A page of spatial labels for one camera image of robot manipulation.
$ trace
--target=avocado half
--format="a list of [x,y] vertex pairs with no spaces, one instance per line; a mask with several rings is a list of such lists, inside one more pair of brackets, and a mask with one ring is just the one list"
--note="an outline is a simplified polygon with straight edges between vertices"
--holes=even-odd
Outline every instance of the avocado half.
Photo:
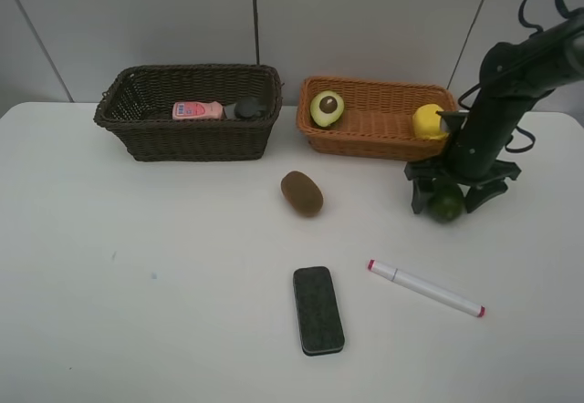
[[345,110],[345,101],[331,90],[318,93],[310,102],[310,116],[321,128],[326,128],[340,119]]

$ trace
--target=wicker basket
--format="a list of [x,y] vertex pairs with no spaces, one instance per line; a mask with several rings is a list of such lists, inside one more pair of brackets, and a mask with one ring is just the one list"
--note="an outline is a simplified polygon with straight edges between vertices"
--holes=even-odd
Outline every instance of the wicker basket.
[[[261,119],[172,119],[175,102],[228,105],[249,96],[267,105]],[[118,75],[94,120],[139,161],[254,160],[264,154],[281,106],[280,78],[271,67],[141,66]]]
[[[333,90],[345,101],[345,112],[328,129],[310,117],[310,101],[323,90]],[[446,111],[458,108],[444,88],[342,77],[310,77],[300,90],[297,126],[314,150],[327,154],[422,160],[440,153],[444,141],[416,139],[412,115],[425,104]]]

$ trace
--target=pink bottle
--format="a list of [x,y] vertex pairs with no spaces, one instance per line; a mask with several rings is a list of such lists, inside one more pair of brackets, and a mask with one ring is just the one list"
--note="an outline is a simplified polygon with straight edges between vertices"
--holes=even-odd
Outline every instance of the pink bottle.
[[174,120],[222,119],[223,116],[223,105],[219,102],[177,102],[172,108]]

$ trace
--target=basket rim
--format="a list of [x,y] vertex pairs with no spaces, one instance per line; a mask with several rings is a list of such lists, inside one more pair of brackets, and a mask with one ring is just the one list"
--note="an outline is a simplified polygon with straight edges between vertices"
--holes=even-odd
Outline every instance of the basket rim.
[[452,94],[444,87],[434,85],[434,84],[418,84],[418,83],[411,83],[411,82],[400,82],[400,81],[379,81],[379,80],[371,80],[371,79],[360,79],[354,77],[325,77],[325,76],[314,76],[314,77],[307,77],[302,82],[302,87],[300,89],[300,98],[298,101],[297,107],[297,128],[305,134],[307,137],[312,139],[321,139],[321,140],[335,140],[338,142],[342,141],[366,141],[366,142],[391,142],[391,141],[401,141],[401,142],[408,142],[409,146],[418,147],[418,148],[429,148],[431,146],[435,146],[438,144],[444,144],[444,140],[430,140],[430,139],[416,139],[416,138],[404,138],[404,137],[396,137],[396,136],[384,136],[379,134],[365,134],[365,133],[358,133],[358,132],[347,132],[347,131],[335,131],[333,129],[319,129],[314,128],[309,123],[310,119],[310,107],[307,107],[307,103],[309,102],[308,98],[308,86],[311,82],[317,80],[331,80],[331,81],[344,81],[350,84],[370,84],[370,85],[381,85],[384,87],[400,87],[400,88],[423,88],[423,89],[431,89],[437,90],[442,93],[445,93],[450,105],[453,107],[453,110],[458,109],[456,107],[456,103],[454,101],[454,97]]
[[[167,70],[195,70],[195,69],[241,69],[257,70],[270,75],[272,87],[275,93],[275,103],[271,112],[261,119],[240,120],[240,119],[193,119],[193,120],[173,120],[173,119],[151,119],[151,120],[119,120],[108,119],[104,116],[105,110],[111,105],[111,101],[118,92],[122,82],[139,71],[167,71]],[[276,122],[280,109],[282,108],[282,83],[277,70],[274,67],[258,64],[167,64],[167,65],[142,65],[128,67],[122,70],[113,81],[111,86],[102,94],[103,98],[96,107],[94,122],[105,129],[199,129],[199,128],[222,128],[222,129],[264,129],[272,127]]]

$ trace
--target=white wall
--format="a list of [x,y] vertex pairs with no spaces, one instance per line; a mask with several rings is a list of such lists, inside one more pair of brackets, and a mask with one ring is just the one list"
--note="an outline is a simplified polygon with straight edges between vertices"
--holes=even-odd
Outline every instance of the white wall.
[[0,117],[30,100],[67,101],[14,0],[0,0]]
[[252,0],[21,0],[75,101],[141,64],[255,63]]
[[262,62],[295,103],[311,75],[446,85],[480,0],[257,0]]
[[[454,74],[451,91],[459,96],[478,82],[478,70],[485,53],[499,41],[520,43],[533,29],[525,29],[517,20],[522,0],[485,0],[483,9],[469,37],[460,65]],[[569,9],[584,6],[584,0],[566,0]],[[529,0],[526,19],[544,28],[563,21],[556,13],[553,0]],[[573,84],[540,101],[536,109],[563,111],[573,115],[584,113],[584,83]]]

